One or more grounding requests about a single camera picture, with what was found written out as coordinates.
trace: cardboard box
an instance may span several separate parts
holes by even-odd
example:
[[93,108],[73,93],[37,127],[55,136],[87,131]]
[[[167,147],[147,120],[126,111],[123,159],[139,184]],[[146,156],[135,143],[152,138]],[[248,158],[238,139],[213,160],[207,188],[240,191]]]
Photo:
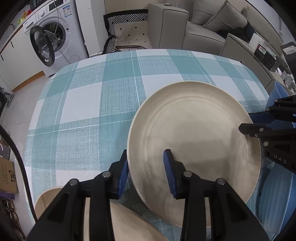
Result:
[[0,191],[12,194],[18,193],[15,164],[2,157],[0,157]]

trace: pillow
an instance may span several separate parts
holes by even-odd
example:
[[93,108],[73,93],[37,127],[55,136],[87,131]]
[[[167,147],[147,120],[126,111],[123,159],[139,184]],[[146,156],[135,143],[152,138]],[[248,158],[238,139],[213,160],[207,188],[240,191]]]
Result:
[[249,6],[248,7],[244,7],[242,10],[242,15],[249,20]]
[[247,25],[246,18],[236,10],[228,1],[219,8],[203,26],[213,32],[218,30],[230,30],[234,28],[244,28]]
[[195,0],[191,22],[204,25],[221,7],[222,3],[216,0]]

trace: washing machine door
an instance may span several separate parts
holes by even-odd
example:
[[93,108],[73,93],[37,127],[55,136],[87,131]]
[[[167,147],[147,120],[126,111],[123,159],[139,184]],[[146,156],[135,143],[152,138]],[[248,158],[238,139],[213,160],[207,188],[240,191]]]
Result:
[[57,46],[56,36],[40,26],[30,29],[30,40],[38,58],[48,67],[54,64],[54,49]]

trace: tablecloth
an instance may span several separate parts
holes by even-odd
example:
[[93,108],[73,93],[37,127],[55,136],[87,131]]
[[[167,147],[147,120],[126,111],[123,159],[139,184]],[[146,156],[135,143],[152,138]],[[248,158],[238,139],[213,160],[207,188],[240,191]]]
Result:
[[[39,97],[27,135],[24,162],[33,201],[71,178],[88,180],[108,170],[126,149],[130,124],[143,101],[166,85],[186,80],[219,87],[247,112],[263,111],[268,99],[258,78],[240,62],[186,50],[124,51],[58,71]],[[253,212],[255,195],[247,203]],[[119,202],[170,241],[180,239],[181,228],[155,216],[130,178]]]

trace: plate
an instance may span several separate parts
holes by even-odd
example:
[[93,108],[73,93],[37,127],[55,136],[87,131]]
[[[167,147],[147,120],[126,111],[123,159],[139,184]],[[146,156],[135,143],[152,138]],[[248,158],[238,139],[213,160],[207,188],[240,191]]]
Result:
[[[39,218],[62,187],[48,189],[39,196],[35,203],[35,212]],[[83,240],[89,241],[90,198],[86,198],[84,210]],[[168,241],[154,226],[147,223],[132,210],[110,202],[113,231],[116,241]]]
[[[150,96],[132,121],[127,144],[134,186],[146,206],[165,221],[182,226],[184,200],[173,199],[163,165],[163,151],[203,179],[222,177],[244,202],[260,172],[257,138],[238,127],[252,123],[244,108],[223,90],[202,82],[168,85]],[[206,203],[207,226],[210,226]]]

